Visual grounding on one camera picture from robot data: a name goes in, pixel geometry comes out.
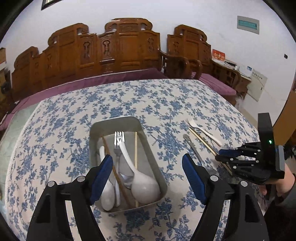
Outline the right human hand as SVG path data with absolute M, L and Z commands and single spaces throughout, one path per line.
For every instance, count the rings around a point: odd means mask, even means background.
M 283 179 L 271 180 L 269 184 L 275 185 L 278 197 L 286 198 L 295 184 L 295 176 L 285 163 L 285 177 Z

